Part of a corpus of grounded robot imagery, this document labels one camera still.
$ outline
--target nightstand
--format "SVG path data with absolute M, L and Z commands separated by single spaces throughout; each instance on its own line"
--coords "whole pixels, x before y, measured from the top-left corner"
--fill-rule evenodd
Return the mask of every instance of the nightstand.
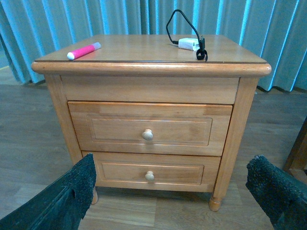
M 224 36 L 204 37 L 207 62 L 167 35 L 97 35 L 32 64 L 73 163 L 93 153 L 96 186 L 211 192 L 219 209 L 258 78 L 271 67 Z M 94 42 L 101 49 L 67 60 Z

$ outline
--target wooden knob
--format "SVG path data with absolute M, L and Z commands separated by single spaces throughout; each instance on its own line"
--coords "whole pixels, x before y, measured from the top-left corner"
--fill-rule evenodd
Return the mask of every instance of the wooden knob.
M 146 129 L 143 134 L 142 137 L 145 140 L 152 140 L 154 138 L 153 132 L 150 129 Z
M 152 171 L 148 171 L 145 175 L 147 181 L 154 181 L 154 173 Z

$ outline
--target blue curtain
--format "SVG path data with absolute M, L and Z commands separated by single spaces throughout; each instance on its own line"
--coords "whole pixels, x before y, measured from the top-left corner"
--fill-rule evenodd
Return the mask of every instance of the blue curtain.
M 38 57 L 97 34 L 166 34 L 181 9 L 200 34 L 222 34 L 266 59 L 259 86 L 307 90 L 307 0 L 0 0 L 0 42 L 18 81 L 44 78 Z M 192 34 L 175 15 L 170 31 Z

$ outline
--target black cable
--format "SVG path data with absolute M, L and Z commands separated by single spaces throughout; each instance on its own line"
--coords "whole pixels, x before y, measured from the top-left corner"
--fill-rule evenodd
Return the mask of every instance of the black cable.
M 167 35 L 169 37 L 169 40 L 175 44 L 175 45 L 178 45 L 179 44 L 179 41 L 173 41 L 172 38 L 171 38 L 171 35 L 169 34 L 169 31 L 168 31 L 168 25 L 169 23 L 171 22 L 171 20 L 173 19 L 173 16 L 176 12 L 179 12 L 182 14 L 182 16 L 184 17 L 184 19 L 189 23 L 189 25 L 192 27 L 192 29 L 194 30 L 196 36 L 197 36 L 197 39 L 198 39 L 198 44 L 200 46 L 200 48 L 197 50 L 196 52 L 196 58 L 197 60 L 203 60 L 205 59 L 205 61 L 208 60 L 208 53 L 207 51 L 205 50 L 205 38 L 201 36 L 199 36 L 197 30 L 195 29 L 195 27 L 193 26 L 193 24 L 188 20 L 188 18 L 185 16 L 185 14 L 181 11 L 181 10 L 174 10 L 174 12 L 172 13 L 172 16 L 171 18 L 169 19 L 168 23 L 166 24 L 166 31 L 167 31 Z

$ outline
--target drawer panel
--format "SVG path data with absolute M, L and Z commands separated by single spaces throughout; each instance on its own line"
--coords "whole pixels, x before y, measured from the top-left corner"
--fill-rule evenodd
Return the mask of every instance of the drawer panel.
M 93 152 L 97 186 L 206 191 L 213 189 L 220 158 Z M 153 180 L 145 175 L 153 172 Z
M 232 106 L 69 102 L 69 109 L 81 150 L 221 156 Z
M 238 78 L 61 76 L 69 101 L 233 104 Z

